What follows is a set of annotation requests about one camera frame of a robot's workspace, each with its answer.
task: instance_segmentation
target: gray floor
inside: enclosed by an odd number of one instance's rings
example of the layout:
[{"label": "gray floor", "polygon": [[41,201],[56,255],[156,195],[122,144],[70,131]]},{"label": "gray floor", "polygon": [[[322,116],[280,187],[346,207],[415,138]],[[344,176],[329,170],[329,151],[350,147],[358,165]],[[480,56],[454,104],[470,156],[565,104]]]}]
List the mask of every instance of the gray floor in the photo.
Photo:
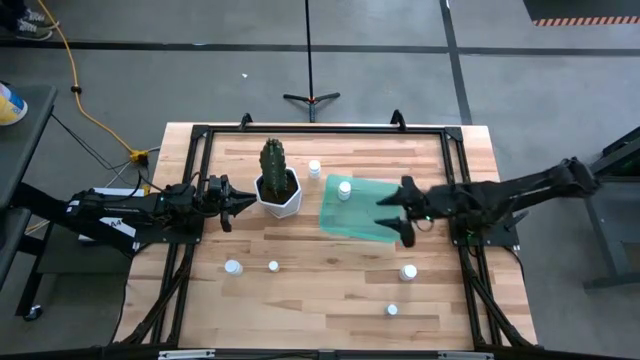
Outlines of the gray floor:
[{"label": "gray floor", "polygon": [[[520,1],[449,3],[460,46],[640,48],[638,25],[535,28]],[[304,8],[294,0],[69,0],[50,6],[76,40],[304,43]],[[311,11],[318,44],[446,45],[437,0],[312,0]],[[57,86],[57,115],[110,161],[123,161],[122,148],[75,109],[64,51],[1,51],[0,79]],[[256,121],[306,119],[304,108],[281,99],[284,92],[306,94],[302,53],[74,55],[86,109],[137,148],[159,145],[168,121],[237,121],[245,112]],[[399,108],[412,123],[460,124],[448,55],[318,53],[314,61],[316,93],[343,95],[319,111],[320,122],[384,123]],[[505,179],[563,157],[591,160],[638,125],[640,72],[634,69],[640,58],[464,56],[461,62],[473,122],[490,127]],[[52,122],[27,180],[66,198],[112,176]],[[540,344],[640,357],[640,287],[582,289],[582,281],[604,275],[582,202],[540,205],[518,229]],[[107,343],[124,277],[47,277],[39,293],[46,313],[24,323],[12,311],[30,262],[16,259],[0,293],[0,352]]]}]

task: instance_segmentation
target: small white cylinder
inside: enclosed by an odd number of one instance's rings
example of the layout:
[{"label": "small white cylinder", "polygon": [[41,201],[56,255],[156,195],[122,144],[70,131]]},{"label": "small white cylinder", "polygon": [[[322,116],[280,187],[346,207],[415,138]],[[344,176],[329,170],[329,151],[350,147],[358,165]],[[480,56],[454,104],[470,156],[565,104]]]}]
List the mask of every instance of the small white cylinder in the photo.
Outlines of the small white cylinder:
[{"label": "small white cylinder", "polygon": [[309,178],[311,179],[319,179],[320,178],[320,161],[311,160],[309,161]]},{"label": "small white cylinder", "polygon": [[389,306],[387,306],[387,308],[385,309],[385,312],[387,313],[387,315],[397,315],[398,314],[398,307],[395,306],[394,304],[389,304]]},{"label": "small white cylinder", "polygon": [[226,263],[224,263],[224,270],[230,275],[234,275],[234,276],[242,275],[242,265],[236,260],[229,260]]},{"label": "small white cylinder", "polygon": [[278,264],[277,261],[269,261],[269,270],[271,270],[271,272],[280,271],[280,264]]},{"label": "small white cylinder", "polygon": [[400,269],[400,280],[411,281],[418,275],[418,269],[413,265],[405,265]]},{"label": "small white cylinder", "polygon": [[342,201],[348,200],[351,196],[351,184],[348,181],[343,181],[338,186],[338,198]]}]

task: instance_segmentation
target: green cloth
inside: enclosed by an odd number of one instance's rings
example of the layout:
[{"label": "green cloth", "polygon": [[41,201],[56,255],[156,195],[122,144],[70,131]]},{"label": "green cloth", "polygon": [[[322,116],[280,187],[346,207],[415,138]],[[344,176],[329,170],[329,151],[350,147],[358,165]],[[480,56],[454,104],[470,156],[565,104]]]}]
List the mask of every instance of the green cloth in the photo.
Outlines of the green cloth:
[{"label": "green cloth", "polygon": [[[338,186],[343,181],[351,184],[351,196],[345,201],[338,198]],[[320,228],[329,233],[366,240],[387,243],[400,240],[398,232],[374,222],[402,215],[400,206],[376,205],[377,201],[395,193],[397,189],[397,184],[329,175],[320,212]]]}]

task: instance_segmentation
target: table leg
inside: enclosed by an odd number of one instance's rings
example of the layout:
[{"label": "table leg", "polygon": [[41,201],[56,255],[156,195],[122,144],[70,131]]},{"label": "table leg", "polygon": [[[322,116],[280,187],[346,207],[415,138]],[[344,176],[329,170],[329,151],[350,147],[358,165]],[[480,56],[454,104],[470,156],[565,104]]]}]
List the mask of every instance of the table leg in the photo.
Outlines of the table leg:
[{"label": "table leg", "polygon": [[[49,224],[44,235],[45,240],[51,235],[52,229],[53,225]],[[42,259],[42,254],[44,253],[45,240],[36,239],[29,235],[23,235],[20,245],[18,245],[19,251],[36,257],[33,265],[31,265],[31,271],[29,272],[29,277],[27,278],[27,282],[22,290],[22,296],[20,297],[20,302],[18,303],[15,313],[16,316],[22,316],[24,319],[27,319],[27,316],[31,312],[31,307],[33,306],[33,302],[38,294],[38,288],[40,287],[40,281],[42,280],[42,273],[38,272],[38,267],[40,266],[40,259]]]}]

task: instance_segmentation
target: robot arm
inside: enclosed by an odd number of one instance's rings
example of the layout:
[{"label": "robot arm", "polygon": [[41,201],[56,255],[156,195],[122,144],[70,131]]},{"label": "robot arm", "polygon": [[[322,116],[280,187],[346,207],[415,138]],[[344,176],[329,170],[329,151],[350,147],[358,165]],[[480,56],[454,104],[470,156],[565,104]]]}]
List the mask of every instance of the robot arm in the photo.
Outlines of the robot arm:
[{"label": "robot arm", "polygon": [[220,215],[225,232],[231,231],[229,216],[234,217],[256,201],[256,195],[234,189],[227,175],[211,176],[207,190],[197,195],[191,184],[167,186],[160,193],[144,197],[104,195],[93,189],[75,194],[69,202],[67,216],[79,222],[96,222],[103,217],[122,218],[135,228],[139,242],[145,234],[172,241],[171,235],[190,234],[203,218]]},{"label": "robot arm", "polygon": [[564,159],[548,170],[505,182],[472,182],[434,186],[422,193],[410,176],[403,176],[398,190],[378,205],[402,206],[406,219],[377,220],[400,233],[406,247],[415,244],[411,222],[451,218],[471,232],[485,231],[513,211],[556,197],[584,198],[598,189],[598,181],[578,159]]}]

